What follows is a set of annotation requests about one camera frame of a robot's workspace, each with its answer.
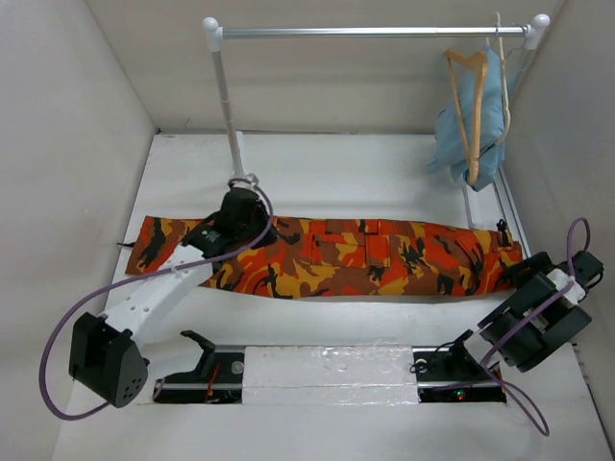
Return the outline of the orange camouflage trousers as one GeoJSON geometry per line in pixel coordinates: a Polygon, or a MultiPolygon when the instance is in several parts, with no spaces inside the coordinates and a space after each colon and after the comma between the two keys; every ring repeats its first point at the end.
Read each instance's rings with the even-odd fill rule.
{"type": "Polygon", "coordinates": [[[474,296],[507,290],[523,252],[505,221],[468,230],[419,221],[276,216],[260,246],[215,264],[204,286],[277,299],[474,296]]]}

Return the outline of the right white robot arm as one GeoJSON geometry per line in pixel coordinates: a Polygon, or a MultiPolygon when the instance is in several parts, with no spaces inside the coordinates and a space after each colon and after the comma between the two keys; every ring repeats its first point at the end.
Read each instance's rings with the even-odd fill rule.
{"type": "Polygon", "coordinates": [[[586,250],[559,264],[540,252],[506,268],[514,293],[455,340],[444,354],[447,372],[465,378],[499,360],[521,373],[535,368],[592,322],[580,303],[603,274],[586,250]]]}

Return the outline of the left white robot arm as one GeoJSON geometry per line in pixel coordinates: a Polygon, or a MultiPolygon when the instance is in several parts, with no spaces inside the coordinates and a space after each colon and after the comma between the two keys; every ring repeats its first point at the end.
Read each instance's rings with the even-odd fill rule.
{"type": "Polygon", "coordinates": [[[220,209],[191,228],[158,270],[103,314],[84,313],[72,329],[69,375],[121,408],[143,389],[149,362],[141,349],[161,320],[212,273],[212,266],[273,239],[273,207],[257,186],[233,186],[220,209]]]}

